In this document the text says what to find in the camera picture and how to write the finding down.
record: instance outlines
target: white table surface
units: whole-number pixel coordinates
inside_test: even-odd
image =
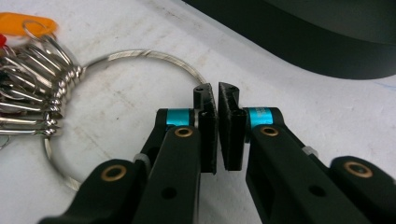
[[[57,21],[62,46],[77,62],[123,49],[156,49],[190,63],[213,86],[239,87],[241,106],[281,109],[290,129],[329,165],[353,155],[396,176],[396,76],[325,77],[287,63],[180,0],[0,0],[1,11]],[[147,140],[158,108],[192,107],[193,79],[152,59],[99,70],[73,91],[56,157],[83,180],[111,158],[131,160]],[[199,223],[261,223],[242,172],[203,174]],[[0,223],[37,223],[59,215],[75,192],[49,166],[34,136],[0,150]]]

